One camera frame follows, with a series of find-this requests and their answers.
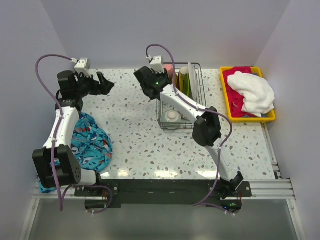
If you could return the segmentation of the pale green bowl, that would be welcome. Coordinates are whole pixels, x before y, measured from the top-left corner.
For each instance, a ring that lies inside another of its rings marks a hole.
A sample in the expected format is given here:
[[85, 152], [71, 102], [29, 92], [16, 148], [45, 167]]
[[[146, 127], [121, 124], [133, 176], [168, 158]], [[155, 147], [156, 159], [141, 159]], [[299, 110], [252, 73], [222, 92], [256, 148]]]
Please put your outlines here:
[[162, 124], [177, 124], [182, 121], [181, 115], [175, 110], [167, 110], [160, 118]]

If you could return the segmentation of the yellow brown plate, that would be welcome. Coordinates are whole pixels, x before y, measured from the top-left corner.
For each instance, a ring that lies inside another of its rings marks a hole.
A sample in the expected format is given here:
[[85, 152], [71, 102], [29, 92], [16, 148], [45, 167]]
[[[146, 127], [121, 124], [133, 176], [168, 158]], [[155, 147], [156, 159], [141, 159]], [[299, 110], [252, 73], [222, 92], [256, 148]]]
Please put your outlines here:
[[175, 72], [175, 87], [180, 90], [181, 86], [180, 86], [180, 74]]

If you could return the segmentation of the blue shark print cloth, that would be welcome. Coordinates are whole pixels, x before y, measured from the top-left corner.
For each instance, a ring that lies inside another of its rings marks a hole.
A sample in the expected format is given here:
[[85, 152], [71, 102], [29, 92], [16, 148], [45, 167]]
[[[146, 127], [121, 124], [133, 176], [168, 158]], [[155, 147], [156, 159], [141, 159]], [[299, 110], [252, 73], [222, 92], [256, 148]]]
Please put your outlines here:
[[65, 108], [63, 114], [56, 111], [56, 118], [49, 138], [43, 145], [51, 154], [54, 146], [69, 146], [80, 165], [79, 185], [95, 185], [96, 173], [104, 170], [111, 162], [113, 146], [110, 137], [99, 128], [94, 118], [86, 113], [78, 113]]

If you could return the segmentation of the white beige mug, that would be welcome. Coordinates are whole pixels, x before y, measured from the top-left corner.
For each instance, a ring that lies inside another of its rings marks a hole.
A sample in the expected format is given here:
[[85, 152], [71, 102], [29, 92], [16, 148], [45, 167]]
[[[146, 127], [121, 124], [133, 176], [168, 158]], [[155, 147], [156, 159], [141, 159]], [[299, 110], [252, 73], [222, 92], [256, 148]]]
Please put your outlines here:
[[180, 68], [179, 73], [184, 76], [186, 74], [189, 74], [189, 68], [187, 66], [183, 66]]

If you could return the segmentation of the blue patterned bowl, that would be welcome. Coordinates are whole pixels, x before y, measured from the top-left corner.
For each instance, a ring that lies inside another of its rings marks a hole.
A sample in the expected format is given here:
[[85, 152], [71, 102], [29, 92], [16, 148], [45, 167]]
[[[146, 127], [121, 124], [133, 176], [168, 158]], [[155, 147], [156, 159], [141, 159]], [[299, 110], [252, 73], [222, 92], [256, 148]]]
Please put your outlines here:
[[190, 119], [185, 115], [185, 114], [180, 114], [181, 115], [181, 118], [186, 120], [186, 121], [189, 121]]

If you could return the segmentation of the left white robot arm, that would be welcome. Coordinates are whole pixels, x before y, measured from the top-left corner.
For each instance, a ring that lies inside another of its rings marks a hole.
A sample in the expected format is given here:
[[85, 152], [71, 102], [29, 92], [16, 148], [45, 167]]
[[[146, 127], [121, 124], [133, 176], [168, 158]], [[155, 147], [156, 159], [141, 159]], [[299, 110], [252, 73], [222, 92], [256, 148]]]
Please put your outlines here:
[[55, 122], [42, 148], [33, 151], [32, 159], [42, 186], [86, 186], [92, 196], [99, 196], [104, 184], [96, 170], [82, 169], [72, 152], [74, 128], [83, 109], [83, 98], [88, 95], [107, 96], [115, 84], [97, 72], [92, 76], [65, 70], [57, 75], [61, 96], [51, 94], [55, 101]]

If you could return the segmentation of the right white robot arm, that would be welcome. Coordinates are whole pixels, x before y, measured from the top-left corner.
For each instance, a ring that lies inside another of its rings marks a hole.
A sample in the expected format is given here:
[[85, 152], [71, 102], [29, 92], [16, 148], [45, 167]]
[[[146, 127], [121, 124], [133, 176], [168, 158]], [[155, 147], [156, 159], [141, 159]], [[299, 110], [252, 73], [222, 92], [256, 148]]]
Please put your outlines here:
[[191, 121], [193, 140], [209, 152], [219, 169], [220, 180], [214, 186], [227, 196], [235, 196], [241, 190], [244, 178], [230, 156], [223, 153], [227, 140], [214, 146], [222, 137], [219, 117], [224, 116], [214, 107], [206, 108], [177, 90], [166, 72], [156, 73], [143, 66], [134, 72], [134, 76], [147, 97], [169, 104]]

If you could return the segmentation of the pink cup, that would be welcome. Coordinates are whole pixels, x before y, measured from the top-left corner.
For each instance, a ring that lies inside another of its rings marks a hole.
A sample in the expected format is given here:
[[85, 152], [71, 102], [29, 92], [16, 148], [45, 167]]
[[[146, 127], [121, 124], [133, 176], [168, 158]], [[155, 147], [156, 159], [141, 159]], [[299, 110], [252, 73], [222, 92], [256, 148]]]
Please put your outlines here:
[[169, 78], [172, 79], [174, 74], [173, 66], [171, 64], [165, 64], [164, 68], [166, 69]]

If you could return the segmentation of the lime green small plate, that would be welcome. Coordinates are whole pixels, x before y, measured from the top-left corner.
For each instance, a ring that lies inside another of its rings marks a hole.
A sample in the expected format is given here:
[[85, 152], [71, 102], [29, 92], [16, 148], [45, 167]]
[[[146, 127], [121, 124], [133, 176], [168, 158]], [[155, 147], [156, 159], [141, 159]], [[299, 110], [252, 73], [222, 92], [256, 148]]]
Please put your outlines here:
[[182, 76], [182, 80], [183, 80], [183, 93], [189, 98], [192, 97], [190, 74], [189, 73], [184, 74]]

